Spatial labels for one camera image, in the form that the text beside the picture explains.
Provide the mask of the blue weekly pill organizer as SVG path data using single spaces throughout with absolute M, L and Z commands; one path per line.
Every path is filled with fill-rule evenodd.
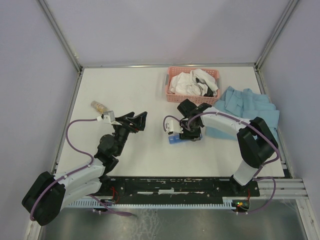
M 202 134 L 200 134 L 200 137 L 196 137 L 196 138 L 183 138 L 182 136 L 180 136 L 179 134 L 176 135 L 169 135 L 168 136 L 168 141 L 169 143 L 172 144 L 178 144 L 178 143 L 182 143 L 182 142 L 196 142 L 196 141 L 200 141 L 203 138 Z

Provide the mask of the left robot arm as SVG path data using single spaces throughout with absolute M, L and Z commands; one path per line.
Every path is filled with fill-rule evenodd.
M 106 195 L 111 183 L 107 173 L 118 164 L 129 134 L 144 131 L 148 113 L 135 114 L 133 111 L 116 117 L 113 111 L 106 111 L 91 122 L 102 121 L 112 125 L 114 132 L 101 137 L 97 152 L 92 155 L 73 147 L 73 150 L 87 156 L 89 160 L 72 170 L 51 174 L 42 172 L 32 184 L 22 206 L 29 212 L 29 218 L 40 226 L 52 222 L 69 204 L 82 197 L 98 193 Z

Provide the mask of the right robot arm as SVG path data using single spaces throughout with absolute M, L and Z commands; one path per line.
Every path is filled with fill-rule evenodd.
M 238 169 L 231 176 L 229 189 L 236 196 L 248 189 L 248 183 L 262 168 L 280 158 L 279 145 L 267 123 L 261 117 L 246 119 L 222 112 L 208 103 L 196 105 L 189 99 L 182 101 L 177 110 L 182 140 L 198 141 L 201 128 L 215 128 L 236 138 L 242 157 Z

